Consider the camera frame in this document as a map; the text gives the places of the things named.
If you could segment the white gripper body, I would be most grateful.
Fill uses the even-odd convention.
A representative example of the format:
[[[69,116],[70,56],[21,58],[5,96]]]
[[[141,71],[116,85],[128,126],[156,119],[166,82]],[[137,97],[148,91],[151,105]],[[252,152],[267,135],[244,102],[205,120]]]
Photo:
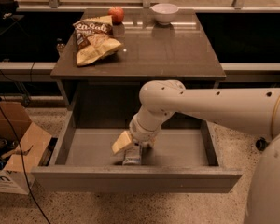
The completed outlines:
[[[133,141],[142,147],[154,147],[156,142],[156,136],[160,132],[161,127],[158,127],[154,131],[149,131],[140,125],[137,116],[134,115],[130,124],[129,131],[133,138]]]

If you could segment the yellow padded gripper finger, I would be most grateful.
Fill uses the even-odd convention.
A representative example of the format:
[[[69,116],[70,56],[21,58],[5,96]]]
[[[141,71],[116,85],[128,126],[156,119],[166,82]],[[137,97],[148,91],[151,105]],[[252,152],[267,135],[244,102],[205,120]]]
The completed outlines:
[[[129,131],[123,131],[112,145],[113,154],[116,155],[121,151],[130,148],[133,145],[133,137]]]

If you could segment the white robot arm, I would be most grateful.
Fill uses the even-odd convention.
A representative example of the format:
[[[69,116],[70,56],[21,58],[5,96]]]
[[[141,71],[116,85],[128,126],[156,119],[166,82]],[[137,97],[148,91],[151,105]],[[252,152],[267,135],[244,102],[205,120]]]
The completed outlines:
[[[112,145],[115,154],[151,143],[175,113],[269,138],[251,179],[244,224],[280,224],[280,88],[188,90],[178,80],[154,80],[139,100],[129,130]]]

